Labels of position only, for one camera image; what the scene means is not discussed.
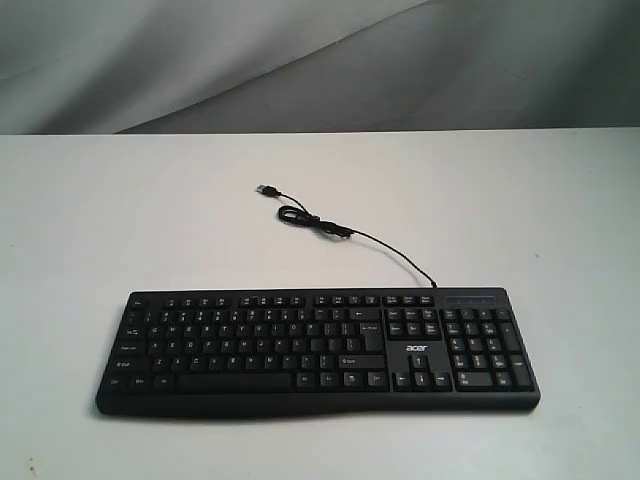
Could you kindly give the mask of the black acer keyboard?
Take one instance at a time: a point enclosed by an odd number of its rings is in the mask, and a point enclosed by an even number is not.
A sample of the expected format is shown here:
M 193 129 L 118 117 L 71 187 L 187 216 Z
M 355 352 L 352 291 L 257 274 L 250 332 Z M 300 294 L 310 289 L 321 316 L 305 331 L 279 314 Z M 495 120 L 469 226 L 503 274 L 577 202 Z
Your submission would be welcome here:
M 541 398 L 501 288 L 134 292 L 105 415 L 269 418 L 530 411 Z

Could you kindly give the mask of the grey backdrop cloth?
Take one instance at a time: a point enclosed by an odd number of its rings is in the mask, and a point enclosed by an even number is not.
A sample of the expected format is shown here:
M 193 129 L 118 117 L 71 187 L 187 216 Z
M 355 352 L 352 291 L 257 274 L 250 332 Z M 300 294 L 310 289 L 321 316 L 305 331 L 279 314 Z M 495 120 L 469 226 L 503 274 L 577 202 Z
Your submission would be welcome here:
M 5 1 L 5 134 L 639 122 L 635 1 Z

